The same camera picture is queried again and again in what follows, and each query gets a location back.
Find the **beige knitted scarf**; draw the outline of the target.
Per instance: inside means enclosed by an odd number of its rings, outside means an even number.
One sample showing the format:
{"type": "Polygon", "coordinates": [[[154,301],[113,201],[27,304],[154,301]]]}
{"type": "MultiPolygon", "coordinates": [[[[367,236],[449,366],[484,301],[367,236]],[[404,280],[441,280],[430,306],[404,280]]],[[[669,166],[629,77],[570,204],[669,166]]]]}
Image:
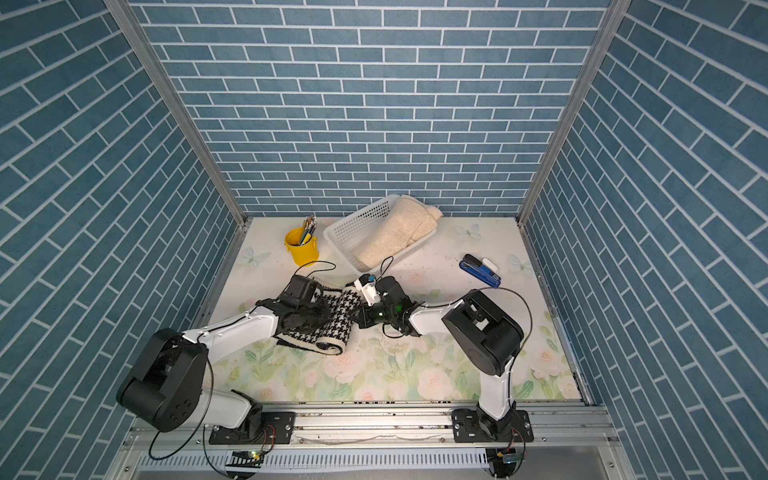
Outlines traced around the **beige knitted scarf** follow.
{"type": "Polygon", "coordinates": [[[395,202],[389,218],[353,251],[354,258],[366,269],[374,268],[433,232],[442,216],[437,207],[403,195],[395,202]]]}

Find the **black white patterned cloth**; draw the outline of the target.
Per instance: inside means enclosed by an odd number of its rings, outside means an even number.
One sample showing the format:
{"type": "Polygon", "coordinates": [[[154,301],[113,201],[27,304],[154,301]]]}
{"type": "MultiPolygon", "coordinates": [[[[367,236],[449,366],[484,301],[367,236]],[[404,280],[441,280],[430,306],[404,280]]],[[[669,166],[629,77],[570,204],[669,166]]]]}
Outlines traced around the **black white patterned cloth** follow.
{"type": "Polygon", "coordinates": [[[278,344],[328,356],[341,355],[350,338],[355,317],[361,312],[362,297],[353,287],[323,293],[330,317],[309,332],[289,330],[276,335],[278,344]]]}

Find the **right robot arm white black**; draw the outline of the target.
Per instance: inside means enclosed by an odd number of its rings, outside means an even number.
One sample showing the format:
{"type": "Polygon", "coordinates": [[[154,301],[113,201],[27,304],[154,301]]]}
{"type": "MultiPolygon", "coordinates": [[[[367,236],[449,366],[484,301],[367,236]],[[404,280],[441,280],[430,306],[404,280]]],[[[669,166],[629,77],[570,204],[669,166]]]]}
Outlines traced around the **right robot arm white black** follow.
{"type": "Polygon", "coordinates": [[[484,435],[510,433],[515,412],[511,387],[514,362],[523,348],[523,328],[481,289],[457,300],[427,305],[413,301],[392,276],[364,274],[349,284],[364,301],[360,328],[380,324],[403,336],[447,333],[481,372],[477,421],[484,435]]]}

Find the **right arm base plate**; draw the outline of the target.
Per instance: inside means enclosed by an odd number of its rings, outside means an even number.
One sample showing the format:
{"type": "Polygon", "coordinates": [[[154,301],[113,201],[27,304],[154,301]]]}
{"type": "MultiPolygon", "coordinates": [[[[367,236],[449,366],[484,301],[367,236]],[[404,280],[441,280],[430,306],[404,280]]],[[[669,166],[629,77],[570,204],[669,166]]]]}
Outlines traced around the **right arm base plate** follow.
{"type": "Polygon", "coordinates": [[[461,408],[451,412],[456,443],[532,442],[534,434],[527,411],[512,409],[496,420],[480,409],[461,408]]]}

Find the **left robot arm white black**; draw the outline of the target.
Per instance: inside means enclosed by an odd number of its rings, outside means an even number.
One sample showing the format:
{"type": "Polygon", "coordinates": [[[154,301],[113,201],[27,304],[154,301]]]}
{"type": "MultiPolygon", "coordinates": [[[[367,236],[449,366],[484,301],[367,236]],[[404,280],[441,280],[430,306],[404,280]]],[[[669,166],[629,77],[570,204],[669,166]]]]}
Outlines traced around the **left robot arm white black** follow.
{"type": "Polygon", "coordinates": [[[213,364],[259,340],[321,326],[331,315],[324,294],[317,281],[295,275],[277,297],[244,314],[200,329],[157,331],[119,387],[118,404],[160,432],[201,424],[254,440],[263,407],[243,393],[218,391],[213,364]]]}

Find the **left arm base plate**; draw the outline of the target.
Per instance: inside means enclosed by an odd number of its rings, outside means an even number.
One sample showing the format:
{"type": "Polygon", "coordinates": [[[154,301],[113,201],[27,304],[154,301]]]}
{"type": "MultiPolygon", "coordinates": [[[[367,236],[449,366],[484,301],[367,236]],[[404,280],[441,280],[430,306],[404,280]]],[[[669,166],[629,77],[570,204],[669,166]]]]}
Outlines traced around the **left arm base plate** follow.
{"type": "Polygon", "coordinates": [[[295,420],[295,412],[261,412],[248,417],[238,428],[216,426],[208,441],[211,445],[287,445],[295,420]]]}

